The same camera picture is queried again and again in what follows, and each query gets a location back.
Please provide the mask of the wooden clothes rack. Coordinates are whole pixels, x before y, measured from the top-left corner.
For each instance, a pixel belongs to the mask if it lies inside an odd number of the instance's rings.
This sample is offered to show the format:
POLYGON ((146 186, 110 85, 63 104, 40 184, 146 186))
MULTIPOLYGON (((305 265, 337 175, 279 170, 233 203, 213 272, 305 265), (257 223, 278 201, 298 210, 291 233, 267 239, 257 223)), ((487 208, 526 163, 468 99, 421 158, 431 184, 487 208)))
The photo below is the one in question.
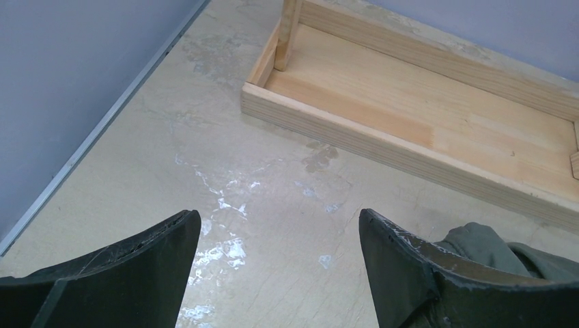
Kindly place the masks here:
POLYGON ((578 84, 362 1, 285 1, 243 113, 578 231, 578 84))

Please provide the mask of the olive green shorts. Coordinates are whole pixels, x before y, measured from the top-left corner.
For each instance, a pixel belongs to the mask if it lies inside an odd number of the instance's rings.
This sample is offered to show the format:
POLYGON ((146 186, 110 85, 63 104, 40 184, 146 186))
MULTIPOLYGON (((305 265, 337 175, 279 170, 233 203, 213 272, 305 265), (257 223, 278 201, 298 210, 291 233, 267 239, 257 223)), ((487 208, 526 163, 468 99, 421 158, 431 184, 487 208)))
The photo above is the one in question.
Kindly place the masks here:
POLYGON ((437 246, 499 271, 553 282, 577 282, 578 263, 504 241, 490 226, 470 222, 453 228, 437 246))

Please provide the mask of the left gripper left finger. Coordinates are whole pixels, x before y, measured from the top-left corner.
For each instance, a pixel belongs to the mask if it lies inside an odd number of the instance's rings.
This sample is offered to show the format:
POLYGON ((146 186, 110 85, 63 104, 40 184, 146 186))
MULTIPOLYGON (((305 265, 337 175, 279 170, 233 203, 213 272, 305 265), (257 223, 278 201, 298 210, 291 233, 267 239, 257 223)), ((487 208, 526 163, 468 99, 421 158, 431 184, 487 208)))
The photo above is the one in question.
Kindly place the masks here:
POLYGON ((174 327, 201 234, 183 210, 25 277, 1 278, 2 327, 174 327))

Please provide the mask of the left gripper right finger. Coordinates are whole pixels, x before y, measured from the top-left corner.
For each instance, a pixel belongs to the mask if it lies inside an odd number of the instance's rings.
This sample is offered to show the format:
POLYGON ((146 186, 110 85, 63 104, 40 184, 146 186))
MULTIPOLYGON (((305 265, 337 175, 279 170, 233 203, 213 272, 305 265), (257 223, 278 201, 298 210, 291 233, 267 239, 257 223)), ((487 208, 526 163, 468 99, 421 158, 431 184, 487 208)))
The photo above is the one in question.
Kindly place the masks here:
POLYGON ((381 327, 577 327, 578 281, 485 266, 402 229, 372 209, 359 217, 381 327))

